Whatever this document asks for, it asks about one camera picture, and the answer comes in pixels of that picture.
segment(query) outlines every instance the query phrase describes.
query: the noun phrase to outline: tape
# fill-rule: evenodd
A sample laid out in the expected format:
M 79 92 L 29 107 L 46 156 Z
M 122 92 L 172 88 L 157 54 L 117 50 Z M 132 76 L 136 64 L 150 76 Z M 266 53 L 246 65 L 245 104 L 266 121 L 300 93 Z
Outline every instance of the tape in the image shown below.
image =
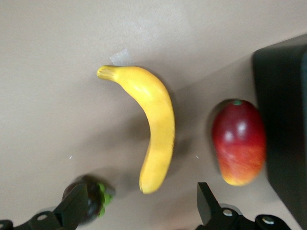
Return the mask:
M 132 58 L 127 49 L 112 55 L 110 59 L 115 66 L 130 66 L 132 64 Z

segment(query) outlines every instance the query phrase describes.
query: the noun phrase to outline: green calyx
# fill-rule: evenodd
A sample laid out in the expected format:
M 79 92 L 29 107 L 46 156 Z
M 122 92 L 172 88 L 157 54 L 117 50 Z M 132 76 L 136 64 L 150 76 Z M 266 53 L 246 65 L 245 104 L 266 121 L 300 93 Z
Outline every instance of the green calyx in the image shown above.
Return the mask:
M 242 104 L 242 101 L 241 100 L 234 100 L 232 102 L 233 105 L 241 105 Z
M 103 184 L 97 183 L 97 185 L 100 188 L 100 193 L 101 193 L 101 198 L 102 198 L 101 210 L 100 210 L 98 217 L 102 217 L 106 212 L 105 207 L 108 204 L 110 204 L 110 202 L 113 199 L 113 196 L 111 194 L 106 193 L 106 187 Z

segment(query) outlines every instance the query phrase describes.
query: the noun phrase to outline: beige table surface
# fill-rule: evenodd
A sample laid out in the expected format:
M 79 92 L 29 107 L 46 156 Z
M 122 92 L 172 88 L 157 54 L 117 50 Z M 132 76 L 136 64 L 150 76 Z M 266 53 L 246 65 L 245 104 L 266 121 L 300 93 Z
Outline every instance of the beige table surface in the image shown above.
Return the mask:
M 299 230 L 265 169 L 244 187 L 222 180 L 208 129 L 219 102 L 256 103 L 252 53 L 306 33 L 306 11 L 305 0 L 0 1 L 0 219 L 21 224 L 93 173 L 117 195 L 80 229 L 194 230 L 197 182 L 207 182 L 245 217 L 272 214 Z M 146 117 L 95 76 L 125 49 L 128 64 L 156 73 L 174 102 L 174 157 L 152 195 L 138 188 Z

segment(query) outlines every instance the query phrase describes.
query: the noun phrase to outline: yellow banana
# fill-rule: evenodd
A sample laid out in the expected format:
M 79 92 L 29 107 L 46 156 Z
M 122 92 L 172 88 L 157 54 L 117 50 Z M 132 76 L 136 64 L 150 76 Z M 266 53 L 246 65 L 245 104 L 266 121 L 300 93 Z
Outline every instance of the yellow banana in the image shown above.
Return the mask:
M 140 190 L 153 193 L 165 179 L 174 148 L 175 117 L 167 89 L 156 76 L 135 66 L 102 66 L 97 76 L 118 83 L 147 116 L 150 141 L 140 172 Z

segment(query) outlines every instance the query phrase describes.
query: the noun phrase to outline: red mango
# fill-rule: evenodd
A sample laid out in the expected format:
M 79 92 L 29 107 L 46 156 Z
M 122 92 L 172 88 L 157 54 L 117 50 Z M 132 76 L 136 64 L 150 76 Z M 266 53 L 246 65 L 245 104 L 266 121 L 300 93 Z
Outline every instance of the red mango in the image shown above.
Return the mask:
M 248 101 L 233 100 L 215 117 L 213 145 L 223 179 L 231 185 L 246 185 L 259 174 L 266 158 L 264 124 Z

